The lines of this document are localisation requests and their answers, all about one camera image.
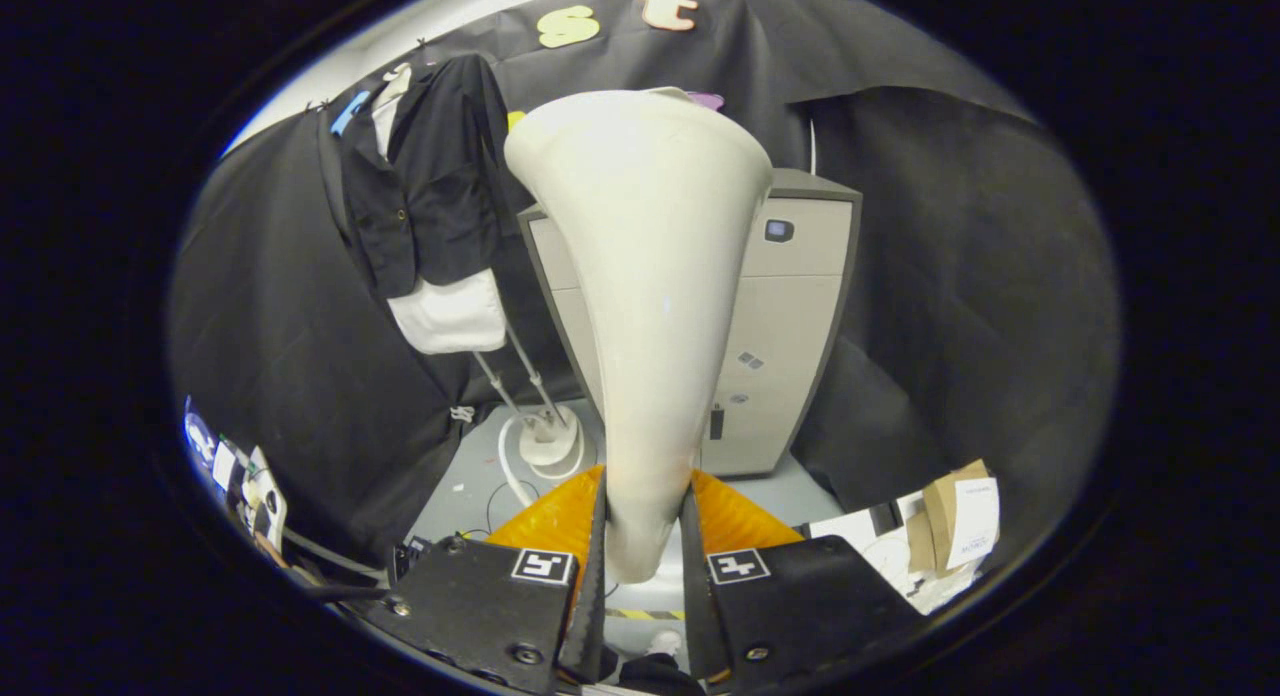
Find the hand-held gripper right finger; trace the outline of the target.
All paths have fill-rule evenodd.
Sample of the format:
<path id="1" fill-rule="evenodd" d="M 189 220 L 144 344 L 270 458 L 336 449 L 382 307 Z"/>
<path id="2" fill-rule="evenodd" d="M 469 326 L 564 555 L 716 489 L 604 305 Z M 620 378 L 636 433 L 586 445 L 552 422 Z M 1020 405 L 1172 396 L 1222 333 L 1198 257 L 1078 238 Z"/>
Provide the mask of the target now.
<path id="1" fill-rule="evenodd" d="M 684 610 L 690 672 L 728 695 L 861 668 L 923 621 L 844 539 L 803 536 L 701 471 L 684 496 Z"/>

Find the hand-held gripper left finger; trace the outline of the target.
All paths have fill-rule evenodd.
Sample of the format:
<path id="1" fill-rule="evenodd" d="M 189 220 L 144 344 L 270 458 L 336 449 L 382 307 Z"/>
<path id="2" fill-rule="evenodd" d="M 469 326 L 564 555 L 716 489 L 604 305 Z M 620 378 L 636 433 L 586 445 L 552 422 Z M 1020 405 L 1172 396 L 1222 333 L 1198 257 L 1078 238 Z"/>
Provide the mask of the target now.
<path id="1" fill-rule="evenodd" d="M 577 473 L 489 540 L 428 546 L 365 621 L 442 665 L 524 693 L 603 681 L 604 476 L 603 464 Z"/>

